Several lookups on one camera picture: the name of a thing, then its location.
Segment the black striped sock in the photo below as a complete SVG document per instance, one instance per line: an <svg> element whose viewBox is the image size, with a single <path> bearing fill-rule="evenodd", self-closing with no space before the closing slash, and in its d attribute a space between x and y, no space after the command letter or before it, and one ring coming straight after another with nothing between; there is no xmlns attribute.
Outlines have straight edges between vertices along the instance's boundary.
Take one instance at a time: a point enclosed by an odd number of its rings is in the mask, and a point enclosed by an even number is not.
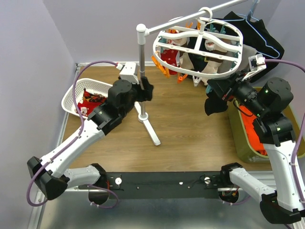
<svg viewBox="0 0 305 229"><path fill-rule="evenodd" d="M210 85L207 85L205 92L206 92L207 98L210 98L213 95L212 87Z"/></svg>
<svg viewBox="0 0 305 229"><path fill-rule="evenodd" d="M227 102L212 94L208 96L204 103L205 113L210 116L215 113L222 113L228 109Z"/></svg>

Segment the white round sock hanger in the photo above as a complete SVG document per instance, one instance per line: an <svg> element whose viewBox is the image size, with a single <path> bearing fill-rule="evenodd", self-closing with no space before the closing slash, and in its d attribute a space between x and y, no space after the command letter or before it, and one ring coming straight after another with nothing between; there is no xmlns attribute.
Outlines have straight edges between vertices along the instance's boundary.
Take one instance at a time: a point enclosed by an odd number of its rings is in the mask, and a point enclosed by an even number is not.
<svg viewBox="0 0 305 229"><path fill-rule="evenodd" d="M166 77L177 82L192 76L197 86L210 79L229 77L242 62L243 35L235 26L213 18L202 7L197 14L170 20L157 29L152 61Z"/></svg>

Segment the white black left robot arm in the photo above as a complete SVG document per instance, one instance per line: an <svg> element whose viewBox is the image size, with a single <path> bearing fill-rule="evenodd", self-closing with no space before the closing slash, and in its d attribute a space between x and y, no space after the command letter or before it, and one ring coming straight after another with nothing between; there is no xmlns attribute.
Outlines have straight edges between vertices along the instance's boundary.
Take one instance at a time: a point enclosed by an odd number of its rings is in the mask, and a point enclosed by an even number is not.
<svg viewBox="0 0 305 229"><path fill-rule="evenodd" d="M33 156L28 160L30 176L47 200L56 199L66 189L75 186L106 187L107 175L99 164L77 169L69 169L69 166L89 146L120 125L135 102L152 99L153 85L147 77L142 77L141 82L132 84L123 79L115 81L108 90L105 102L82 121L79 130L42 158Z"/></svg>

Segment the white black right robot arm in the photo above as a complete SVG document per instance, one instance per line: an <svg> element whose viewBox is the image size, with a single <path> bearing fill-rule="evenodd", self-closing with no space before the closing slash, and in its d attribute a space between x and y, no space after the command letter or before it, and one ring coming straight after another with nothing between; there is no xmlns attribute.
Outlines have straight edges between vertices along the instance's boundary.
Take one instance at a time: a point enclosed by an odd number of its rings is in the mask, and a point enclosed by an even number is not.
<svg viewBox="0 0 305 229"><path fill-rule="evenodd" d="M237 185L260 206L271 224L294 224L305 216L305 185L296 153L299 142L293 124L282 111L293 99L290 84L281 78L269 79L260 91L240 73L209 79L208 85L223 101L236 99L254 116L254 130L267 152L276 188L250 175L240 164L222 166L219 181L225 187Z"/></svg>

